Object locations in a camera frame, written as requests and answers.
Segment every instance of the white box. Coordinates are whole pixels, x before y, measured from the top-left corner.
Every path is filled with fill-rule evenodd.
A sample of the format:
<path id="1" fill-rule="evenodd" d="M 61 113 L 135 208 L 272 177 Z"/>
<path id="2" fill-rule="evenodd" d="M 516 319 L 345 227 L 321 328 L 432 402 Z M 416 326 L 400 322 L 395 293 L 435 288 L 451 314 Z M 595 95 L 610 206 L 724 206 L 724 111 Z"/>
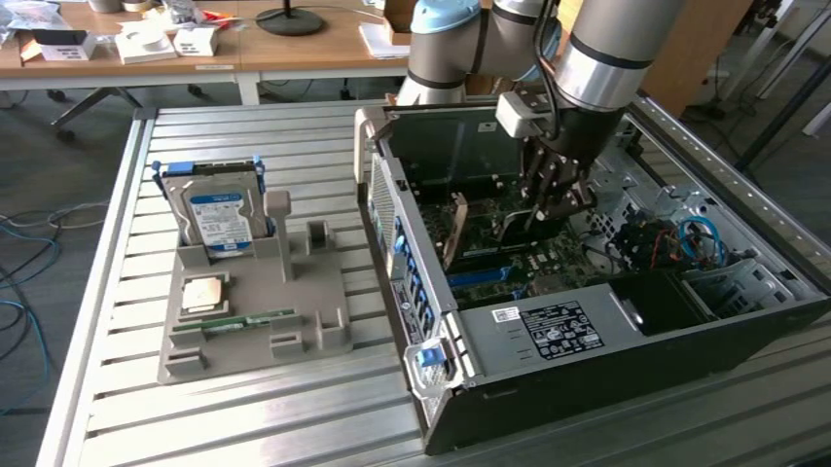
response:
<path id="1" fill-rule="evenodd" d="M 47 61 L 89 60 L 95 52 L 95 34 L 88 31 L 33 29 L 32 35 Z"/>
<path id="2" fill-rule="evenodd" d="M 217 29 L 215 27 L 195 27 L 179 29 L 172 38 L 172 46 L 184 56 L 213 56 L 217 50 Z"/>
<path id="3" fill-rule="evenodd" d="M 179 57 L 161 31 L 123 32 L 116 35 L 116 47 L 124 65 Z"/>

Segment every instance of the paper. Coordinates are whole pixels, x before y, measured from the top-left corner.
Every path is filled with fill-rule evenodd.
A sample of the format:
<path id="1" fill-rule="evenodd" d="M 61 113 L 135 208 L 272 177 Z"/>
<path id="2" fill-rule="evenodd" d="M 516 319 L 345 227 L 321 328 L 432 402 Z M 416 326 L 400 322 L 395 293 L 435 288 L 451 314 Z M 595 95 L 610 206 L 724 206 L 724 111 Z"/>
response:
<path id="1" fill-rule="evenodd" d="M 411 46 L 393 46 L 389 44 L 389 36 L 381 24 L 363 22 L 359 29 L 368 52 L 375 58 L 388 59 L 410 56 Z"/>

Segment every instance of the gray floor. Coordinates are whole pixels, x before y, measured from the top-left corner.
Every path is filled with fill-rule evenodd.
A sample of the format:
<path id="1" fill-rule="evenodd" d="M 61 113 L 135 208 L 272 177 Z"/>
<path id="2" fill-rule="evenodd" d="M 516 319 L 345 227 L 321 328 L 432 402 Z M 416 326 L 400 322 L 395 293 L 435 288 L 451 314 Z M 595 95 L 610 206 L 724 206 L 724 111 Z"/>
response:
<path id="1" fill-rule="evenodd" d="M 731 68 L 740 52 L 752 40 L 736 38 L 730 53 L 722 59 L 722 66 Z M 758 104 L 758 114 L 747 117 L 738 126 L 731 140 L 739 151 L 750 145 L 758 132 L 787 101 L 794 90 L 815 67 L 815 60 L 804 58 L 775 90 L 771 98 Z M 239 104 L 239 95 L 233 85 L 203 86 L 209 97 L 191 96 L 184 87 L 165 87 L 136 90 L 139 100 L 148 106 L 187 107 L 193 105 Z M 300 96 L 307 82 L 292 82 L 276 88 L 285 96 Z M 317 80 L 304 100 L 336 100 L 340 82 Z M 360 98 L 376 98 L 384 92 L 395 91 L 392 80 L 360 80 L 352 82 L 353 93 L 360 91 Z M 84 96 L 84 91 L 68 91 L 72 100 Z M 782 138 L 792 135 L 810 116 L 831 99 L 831 84 L 826 84 L 807 103 L 795 119 L 782 131 L 770 147 L 775 147 Z M 79 120 L 71 123 L 77 134 L 73 144 L 63 144 L 52 137 L 48 121 L 71 104 L 57 104 L 47 99 L 45 92 L 33 91 L 27 101 L 13 110 L 0 111 L 0 213 L 11 214 L 29 209 L 55 209 L 80 202 L 104 199 L 109 196 L 121 157 L 123 143 L 129 126 L 131 109 L 123 101 L 108 98 Z M 730 114 L 718 126 L 732 127 L 738 114 Z M 718 142 L 718 134 L 706 124 L 691 124 L 702 137 Z M 795 136 L 776 156 L 755 169 L 755 175 L 763 187 L 792 214 L 816 234 L 831 242 L 831 222 L 824 216 L 824 206 L 831 200 L 827 153 L 831 145 L 831 125 L 820 132 L 818 139 Z M 724 147 L 723 154 L 730 156 Z M 95 216 L 99 212 L 87 213 Z M 27 230 L 29 234 L 51 234 L 49 230 Z M 83 295 L 85 275 L 92 263 L 97 241 L 97 229 L 67 231 L 61 235 L 61 257 L 53 268 L 24 285 L 24 292 L 37 312 L 45 339 L 59 364 L 69 346 L 73 320 Z M 0 265 L 15 267 L 39 248 L 39 244 L 9 238 L 0 233 Z M 12 300 L 8 290 L 0 290 L 0 299 Z M 5 314 L 0 318 L 5 323 Z M 0 334 L 0 348 L 9 340 L 7 333 Z M 0 363 L 0 407 L 17 400 L 40 382 L 41 360 L 32 337 L 21 349 Z M 25 405 L 28 408 L 47 409 L 55 394 L 57 377 L 51 378 L 48 387 L 41 390 Z M 45 414 L 16 414 L 0 417 L 0 465 L 32 465 L 40 437 L 45 426 Z"/>

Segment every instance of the metal table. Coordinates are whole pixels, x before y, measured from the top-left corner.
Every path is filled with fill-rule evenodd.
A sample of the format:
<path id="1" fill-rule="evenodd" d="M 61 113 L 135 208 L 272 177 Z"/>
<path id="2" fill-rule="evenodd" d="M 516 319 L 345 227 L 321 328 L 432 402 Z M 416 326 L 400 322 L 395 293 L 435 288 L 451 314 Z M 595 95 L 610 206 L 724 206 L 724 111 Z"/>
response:
<path id="1" fill-rule="evenodd" d="M 420 454 L 355 197 L 353 115 L 379 104 L 136 115 L 37 465 L 779 465 L 828 446 L 831 320 L 823 319 L 728 374 L 443 456 Z M 695 136 L 683 138 L 722 164 Z M 336 230 L 356 348 L 327 360 L 161 386 L 176 232 L 148 164 L 255 154 L 269 188 L 291 192 L 289 229 L 321 218 Z M 686 177 L 655 146 L 643 157 L 670 183 Z M 732 184 L 727 164 L 712 172 Z M 799 232 L 791 238 L 800 251 L 828 270 L 827 249 L 811 251 L 808 233 L 762 193 L 747 193 L 759 210 L 771 206 L 774 227 Z"/>

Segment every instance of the white label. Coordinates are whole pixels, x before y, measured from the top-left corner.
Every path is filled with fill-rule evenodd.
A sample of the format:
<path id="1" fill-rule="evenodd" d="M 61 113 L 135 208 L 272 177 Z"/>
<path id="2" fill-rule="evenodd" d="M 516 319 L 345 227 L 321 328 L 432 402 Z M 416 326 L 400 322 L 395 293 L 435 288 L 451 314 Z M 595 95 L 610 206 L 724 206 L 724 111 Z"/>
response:
<path id="1" fill-rule="evenodd" d="M 204 70 L 232 70 L 233 65 L 196 65 L 195 68 L 200 71 Z"/>
<path id="2" fill-rule="evenodd" d="M 252 241 L 248 219 L 239 213 L 244 205 L 245 200 L 236 193 L 191 198 L 203 243 L 212 250 L 233 251 Z"/>
<path id="3" fill-rule="evenodd" d="M 490 133 L 491 131 L 496 131 L 496 122 L 480 123 L 478 130 L 480 133 Z"/>
<path id="4" fill-rule="evenodd" d="M 494 309 L 491 313 L 494 313 L 494 321 L 498 323 L 519 319 L 519 308 L 516 306 Z"/>

